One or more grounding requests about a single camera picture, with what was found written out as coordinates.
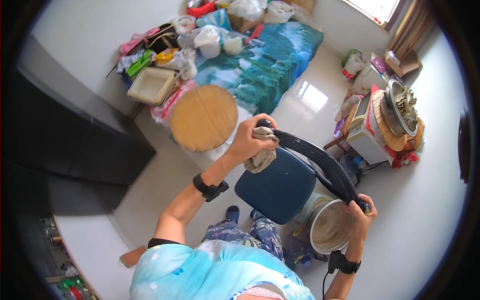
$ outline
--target floral pants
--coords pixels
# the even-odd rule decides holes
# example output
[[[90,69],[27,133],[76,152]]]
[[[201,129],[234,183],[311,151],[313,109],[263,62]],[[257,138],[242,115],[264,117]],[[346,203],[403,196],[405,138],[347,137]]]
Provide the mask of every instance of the floral pants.
[[[285,262],[282,242],[273,222],[256,210],[253,210],[252,215],[252,225],[248,233],[243,232],[234,220],[226,219],[215,225],[210,225],[203,241],[224,240],[260,248]]]

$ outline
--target black bag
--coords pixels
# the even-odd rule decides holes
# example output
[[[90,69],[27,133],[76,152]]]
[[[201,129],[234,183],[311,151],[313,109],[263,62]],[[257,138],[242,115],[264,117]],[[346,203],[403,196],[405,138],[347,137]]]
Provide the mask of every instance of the black bag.
[[[177,43],[178,34],[172,24],[165,23],[159,28],[159,32],[147,36],[145,49],[150,49],[158,54],[167,48],[180,48]]]

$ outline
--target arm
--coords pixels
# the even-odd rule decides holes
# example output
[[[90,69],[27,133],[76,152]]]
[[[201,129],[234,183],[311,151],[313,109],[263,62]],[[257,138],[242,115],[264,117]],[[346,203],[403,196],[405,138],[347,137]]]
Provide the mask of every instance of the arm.
[[[201,174],[205,185],[218,186],[237,165],[254,156],[261,149],[275,149],[278,144],[272,140],[260,140],[252,137],[252,130],[261,119],[267,119],[276,129],[275,121],[266,114],[259,114],[240,123],[235,139],[228,150]],[[198,212],[205,198],[193,183],[190,183],[158,218],[153,235],[156,239],[165,239],[185,244],[185,227]]]
[[[368,229],[373,220],[377,216],[377,210],[373,205],[372,199],[360,194],[360,199],[367,202],[372,207],[372,210],[368,216],[366,216],[355,201],[350,201],[349,205],[344,205],[344,209],[347,213],[351,214],[356,222],[353,224],[350,233],[348,234],[349,242],[345,258],[349,262],[359,263],[363,253],[363,244],[367,238]],[[344,274],[338,271],[333,278],[330,287],[325,293],[325,299],[345,299],[355,278],[355,273]]]

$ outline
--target chair seat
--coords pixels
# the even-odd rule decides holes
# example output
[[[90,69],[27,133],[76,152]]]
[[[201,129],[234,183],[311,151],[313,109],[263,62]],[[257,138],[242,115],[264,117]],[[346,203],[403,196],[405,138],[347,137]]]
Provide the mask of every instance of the chair seat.
[[[242,174],[235,193],[275,223],[285,224],[302,210],[315,182],[315,174],[303,160],[279,147],[265,170]]]

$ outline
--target slipper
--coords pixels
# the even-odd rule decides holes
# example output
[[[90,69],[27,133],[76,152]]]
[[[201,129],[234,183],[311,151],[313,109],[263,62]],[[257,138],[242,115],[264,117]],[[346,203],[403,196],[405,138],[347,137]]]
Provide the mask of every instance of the slipper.
[[[240,209],[238,206],[232,205],[229,208],[227,208],[227,219],[232,219],[238,224],[239,216],[240,216]]]

